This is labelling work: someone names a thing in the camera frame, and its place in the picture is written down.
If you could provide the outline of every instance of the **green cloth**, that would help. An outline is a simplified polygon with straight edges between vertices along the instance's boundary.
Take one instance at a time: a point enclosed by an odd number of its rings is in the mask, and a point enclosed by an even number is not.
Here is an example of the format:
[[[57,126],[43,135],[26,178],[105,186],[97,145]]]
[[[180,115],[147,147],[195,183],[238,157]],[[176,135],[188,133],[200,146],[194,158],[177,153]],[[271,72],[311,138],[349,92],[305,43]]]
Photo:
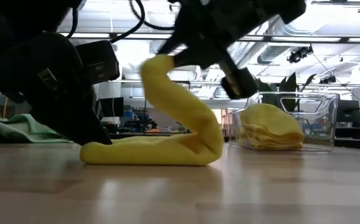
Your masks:
[[[71,142],[37,122],[30,114],[19,114],[7,121],[0,121],[0,135],[8,139],[25,140],[31,143]]]

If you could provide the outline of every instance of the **yellow towel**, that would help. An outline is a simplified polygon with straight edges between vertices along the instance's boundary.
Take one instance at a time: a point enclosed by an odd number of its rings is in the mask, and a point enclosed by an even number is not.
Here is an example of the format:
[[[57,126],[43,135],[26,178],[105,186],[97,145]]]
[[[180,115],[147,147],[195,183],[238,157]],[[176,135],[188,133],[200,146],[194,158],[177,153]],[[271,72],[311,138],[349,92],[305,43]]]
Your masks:
[[[269,104],[256,104],[240,112],[240,142],[256,149],[301,149],[304,136],[298,122],[289,114]]]
[[[146,99],[155,108],[192,130],[170,137],[137,136],[113,145],[91,142],[80,151],[87,164],[188,165],[209,164],[222,154],[224,137],[214,113],[191,92],[172,82],[173,57],[157,55],[141,68]]]

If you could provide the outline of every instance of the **desk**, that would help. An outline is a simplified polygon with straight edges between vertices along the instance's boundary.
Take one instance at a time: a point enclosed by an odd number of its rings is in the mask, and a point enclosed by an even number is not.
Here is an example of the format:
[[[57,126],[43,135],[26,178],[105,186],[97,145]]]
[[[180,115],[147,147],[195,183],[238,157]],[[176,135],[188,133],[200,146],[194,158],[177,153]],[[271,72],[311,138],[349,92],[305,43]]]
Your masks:
[[[225,146],[205,167],[85,166],[75,144],[0,145],[0,223],[360,223],[360,150]]]
[[[360,149],[360,139],[335,139],[335,146],[338,147],[351,147]]]

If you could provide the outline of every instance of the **ceiling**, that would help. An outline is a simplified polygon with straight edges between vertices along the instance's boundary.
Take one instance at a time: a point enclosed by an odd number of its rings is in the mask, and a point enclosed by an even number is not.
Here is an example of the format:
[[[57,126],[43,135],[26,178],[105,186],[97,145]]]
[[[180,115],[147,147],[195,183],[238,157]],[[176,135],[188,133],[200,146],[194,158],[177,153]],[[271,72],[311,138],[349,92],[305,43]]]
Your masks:
[[[143,1],[146,10],[146,20],[159,26],[172,26],[179,10],[178,5],[172,5],[165,0]],[[360,6],[323,6],[311,5],[302,17],[293,22],[293,27],[309,35],[360,35]],[[126,32],[138,22],[131,13],[128,0],[87,0],[79,12],[77,32]],[[59,28],[59,32],[68,32],[72,26],[72,16],[69,14]],[[268,23],[251,34],[270,34]],[[157,30],[142,26],[137,32],[155,33]],[[95,40],[75,39],[74,44],[83,44]],[[121,40],[118,47],[118,58],[123,66],[126,79],[137,79],[138,65],[152,57],[151,49],[158,48],[161,40]],[[239,42],[229,47],[233,59],[239,61],[239,66],[248,66],[257,78],[264,82],[280,82],[296,72],[298,83],[303,83],[311,74],[326,75],[326,69],[335,71],[338,79],[344,83],[355,82],[350,79],[351,69],[359,66],[360,45],[350,44],[313,44],[315,56],[309,55],[299,63],[290,64],[287,57],[297,46],[282,47],[284,49],[269,64],[258,64],[257,56],[267,48],[267,44]],[[183,68],[182,71],[171,74],[177,80],[220,80],[224,74],[218,69],[201,71],[197,67]]]

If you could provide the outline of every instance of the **black cable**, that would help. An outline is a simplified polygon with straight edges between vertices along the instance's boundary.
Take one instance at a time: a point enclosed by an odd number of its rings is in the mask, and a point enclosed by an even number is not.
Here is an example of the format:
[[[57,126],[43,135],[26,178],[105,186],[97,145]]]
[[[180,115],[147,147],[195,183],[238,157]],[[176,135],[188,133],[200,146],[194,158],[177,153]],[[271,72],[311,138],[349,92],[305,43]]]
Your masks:
[[[136,12],[136,9],[135,9],[135,7],[133,5],[133,0],[129,0],[129,3],[130,3],[132,13],[141,21],[142,19],[138,15],[138,13]],[[145,24],[149,28],[156,29],[156,30],[174,30],[174,26],[172,26],[172,27],[161,27],[161,26],[157,26],[157,25],[154,25],[154,24],[150,24],[149,22],[145,21],[145,19],[143,19],[143,24]]]
[[[78,27],[78,11],[76,9],[72,9],[72,28],[70,29],[70,32],[67,35],[68,39],[72,37],[77,27]]]
[[[321,62],[321,60],[318,59],[318,57],[317,57],[314,53],[312,53],[312,54],[313,54],[313,56],[317,59],[317,61],[325,68],[325,70],[326,70],[328,73],[331,74],[331,72],[328,70],[327,67],[325,67],[325,65]],[[341,83],[336,77],[335,77],[335,80],[336,80],[338,83],[340,83],[347,91],[349,91],[350,94],[352,94],[354,97],[356,97],[356,98],[360,101],[360,98],[358,98],[349,88],[347,88],[346,85],[344,85],[343,83]]]
[[[112,114],[113,114],[113,120],[115,120],[115,98],[112,98]]]
[[[111,43],[115,43],[118,40],[124,39],[125,37],[129,36],[130,34],[136,32],[142,25],[143,25],[143,21],[145,20],[145,10],[144,10],[144,6],[143,3],[141,3],[141,0],[135,0],[137,2],[138,7],[140,8],[141,11],[141,18],[140,21],[138,21],[137,25],[135,25],[133,28],[131,28],[130,30],[126,31],[125,33],[119,35],[118,37],[115,37],[113,39],[110,40]]]

